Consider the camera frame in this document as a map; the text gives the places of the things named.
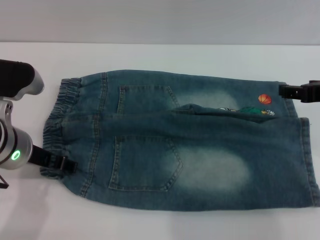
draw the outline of elastic waistband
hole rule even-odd
[[[66,155],[61,124],[66,113],[69,113],[77,102],[80,87],[80,78],[63,79],[61,81],[58,97],[49,118],[45,122],[43,130],[42,148],[53,154]],[[40,173],[52,179],[61,179],[64,176],[63,172],[60,169],[53,169],[54,162],[55,160],[51,159],[51,165],[41,167]]]

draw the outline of pocket stitching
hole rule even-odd
[[[116,113],[117,114],[123,114],[124,108],[125,108],[125,89],[126,86],[120,86],[119,87],[119,102],[118,102],[118,108]]]
[[[172,91],[170,86],[166,86],[166,85],[121,85],[119,87],[119,101],[118,101],[118,107],[117,107],[116,113],[117,114],[124,114],[126,89],[130,89],[130,88],[140,89],[140,88],[146,88],[146,87],[149,87],[149,88],[150,87],[158,87],[158,88],[161,88],[164,92],[166,90],[166,92],[171,97],[171,101],[173,102],[173,105],[175,105],[176,108],[180,107],[180,104],[176,98],[176,95],[174,94],[174,92]]]
[[[178,162],[178,166],[176,167],[176,170],[173,172],[172,176],[161,186],[159,187],[151,187],[151,186],[120,186],[117,185],[118,178],[119,178],[119,160],[121,158],[121,145],[122,142],[125,140],[126,137],[133,137],[133,136],[120,136],[115,137],[115,151],[114,151],[114,162],[113,162],[113,168],[112,168],[112,174],[111,179],[109,182],[108,187],[110,189],[114,190],[121,190],[121,191],[161,191],[161,192],[167,192],[169,188],[173,185],[173,183],[177,180],[182,168],[183,168],[183,162],[178,154],[177,148],[173,141],[165,137],[165,142],[169,149],[172,151],[174,158]],[[162,138],[157,136],[144,136],[145,138]]]

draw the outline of white wall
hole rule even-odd
[[[0,0],[0,41],[320,44],[320,0]]]

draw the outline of cartoon embroidery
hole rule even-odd
[[[273,116],[275,115],[275,113],[269,109],[260,109],[257,107],[243,107],[239,110],[233,110],[231,108],[227,108],[227,107],[220,107],[218,109],[221,110],[225,110],[225,111],[230,111],[230,112],[239,112],[239,113],[251,113],[251,114],[262,114],[262,115],[269,115],[269,116]]]
[[[258,99],[262,104],[270,104],[272,102],[271,97],[267,94],[261,94]]]

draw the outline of basketball embroidery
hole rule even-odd
[[[271,97],[267,94],[261,94],[258,99],[262,104],[270,104],[272,102]]]

